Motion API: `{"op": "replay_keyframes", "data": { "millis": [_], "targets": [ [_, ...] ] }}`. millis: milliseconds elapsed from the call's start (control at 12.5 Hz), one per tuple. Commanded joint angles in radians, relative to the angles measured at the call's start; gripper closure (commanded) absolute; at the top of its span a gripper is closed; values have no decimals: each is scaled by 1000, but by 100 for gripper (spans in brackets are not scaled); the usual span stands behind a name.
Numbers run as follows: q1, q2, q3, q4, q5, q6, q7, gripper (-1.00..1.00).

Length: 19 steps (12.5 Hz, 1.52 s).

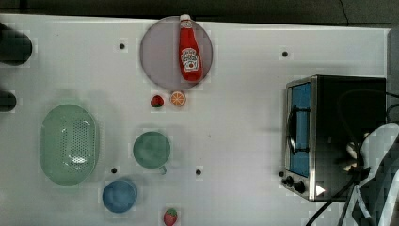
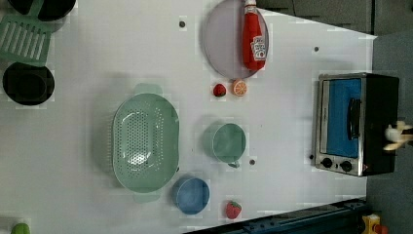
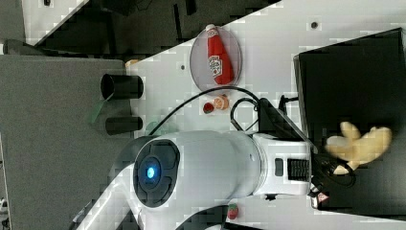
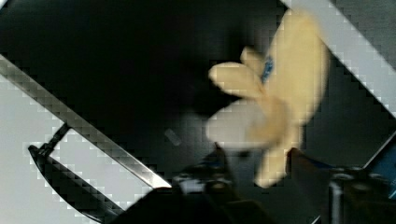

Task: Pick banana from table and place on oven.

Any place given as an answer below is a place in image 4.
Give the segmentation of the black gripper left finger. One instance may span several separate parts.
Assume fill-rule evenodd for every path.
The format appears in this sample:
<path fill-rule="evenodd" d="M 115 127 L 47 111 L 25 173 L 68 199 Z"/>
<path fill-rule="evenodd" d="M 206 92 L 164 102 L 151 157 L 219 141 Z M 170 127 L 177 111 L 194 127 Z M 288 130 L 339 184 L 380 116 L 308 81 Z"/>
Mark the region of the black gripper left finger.
<path fill-rule="evenodd" d="M 227 155 L 218 143 L 209 154 L 172 178 L 172 191 L 188 198 L 234 196 L 234 187 Z"/>

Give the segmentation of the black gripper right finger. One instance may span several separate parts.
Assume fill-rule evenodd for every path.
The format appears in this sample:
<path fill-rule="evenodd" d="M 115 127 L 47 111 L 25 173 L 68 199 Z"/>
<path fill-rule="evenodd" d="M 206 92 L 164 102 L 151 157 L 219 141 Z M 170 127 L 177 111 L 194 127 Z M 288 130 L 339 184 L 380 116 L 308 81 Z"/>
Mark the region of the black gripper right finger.
<path fill-rule="evenodd" d="M 346 169 L 333 167 L 292 148 L 287 153 L 287 174 L 319 214 L 320 224 L 347 224 Z"/>

